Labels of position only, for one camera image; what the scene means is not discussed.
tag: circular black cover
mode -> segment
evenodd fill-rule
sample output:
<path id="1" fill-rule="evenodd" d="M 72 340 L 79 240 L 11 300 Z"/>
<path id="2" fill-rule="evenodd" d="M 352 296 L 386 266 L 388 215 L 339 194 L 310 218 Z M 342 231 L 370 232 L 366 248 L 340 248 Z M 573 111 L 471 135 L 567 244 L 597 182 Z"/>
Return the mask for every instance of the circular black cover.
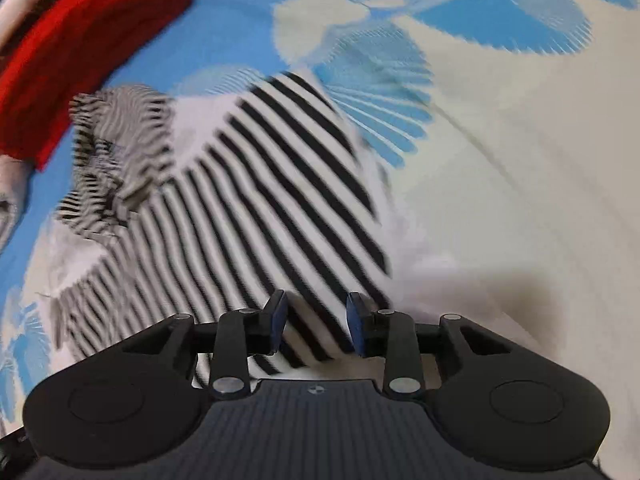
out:
<path id="1" fill-rule="evenodd" d="M 560 469 L 594 456 L 609 427 L 604 396 L 532 356 L 478 356 L 434 392 L 434 415 L 454 446 L 517 470 Z"/>
<path id="2" fill-rule="evenodd" d="M 202 396 L 154 356 L 88 359 L 36 387 L 24 426 L 40 456 L 81 468 L 144 462 L 183 441 Z"/>

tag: red garment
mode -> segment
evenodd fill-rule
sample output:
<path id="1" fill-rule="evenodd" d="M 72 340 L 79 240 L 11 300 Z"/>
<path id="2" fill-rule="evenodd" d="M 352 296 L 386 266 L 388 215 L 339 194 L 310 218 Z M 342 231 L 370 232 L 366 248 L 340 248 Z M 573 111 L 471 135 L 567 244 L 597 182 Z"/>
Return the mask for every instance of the red garment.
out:
<path id="1" fill-rule="evenodd" d="M 59 0 L 0 75 L 0 153 L 41 170 L 69 126 L 69 101 L 100 88 L 190 3 Z"/>

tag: bed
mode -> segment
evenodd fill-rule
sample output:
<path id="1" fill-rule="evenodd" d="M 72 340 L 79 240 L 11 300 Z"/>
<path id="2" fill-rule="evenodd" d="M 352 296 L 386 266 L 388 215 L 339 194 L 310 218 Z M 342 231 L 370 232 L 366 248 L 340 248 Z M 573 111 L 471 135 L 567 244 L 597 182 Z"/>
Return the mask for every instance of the bed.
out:
<path id="1" fill-rule="evenodd" d="M 108 85 L 223 94 L 311 67 L 434 246 L 604 391 L 600 459 L 637 479 L 639 24 L 638 0 L 194 0 Z M 0 357 L 18 369 L 11 387 L 0 372 L 5 430 L 72 362 L 51 340 L 46 265 L 71 140 L 32 178 L 0 255 Z"/>

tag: bed sheet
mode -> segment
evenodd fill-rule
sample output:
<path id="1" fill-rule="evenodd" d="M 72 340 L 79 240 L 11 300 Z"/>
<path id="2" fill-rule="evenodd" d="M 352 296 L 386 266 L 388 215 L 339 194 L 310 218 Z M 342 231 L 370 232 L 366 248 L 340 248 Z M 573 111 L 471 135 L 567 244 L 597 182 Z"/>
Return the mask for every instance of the bed sheet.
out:
<path id="1" fill-rule="evenodd" d="M 546 354 L 603 389 L 613 407 L 606 469 L 637 479 L 637 8 L 638 0 L 194 0 L 108 84 L 227 93 L 310 66 L 434 243 L 475 269 Z M 9 429 L 33 385 L 70 359 L 50 341 L 42 270 L 46 219 L 70 170 L 67 134 L 32 180 L 0 255 L 0 420 Z"/>

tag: ribbed gray panel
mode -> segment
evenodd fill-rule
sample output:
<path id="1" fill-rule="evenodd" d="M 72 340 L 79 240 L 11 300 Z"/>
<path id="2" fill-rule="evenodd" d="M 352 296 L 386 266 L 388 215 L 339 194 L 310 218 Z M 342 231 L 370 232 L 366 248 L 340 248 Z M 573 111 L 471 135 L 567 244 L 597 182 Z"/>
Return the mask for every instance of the ribbed gray panel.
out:
<path id="1" fill-rule="evenodd" d="M 314 386 L 322 386 L 324 391 L 319 393 Z M 151 462 L 120 470 L 88 471 L 42 459 L 24 476 L 24 480 L 81 479 L 601 480 L 601 477 L 587 464 L 561 472 L 520 473 L 478 463 L 453 449 L 420 406 L 380 396 L 371 381 L 268 380 L 247 399 L 214 404 L 189 439 Z"/>

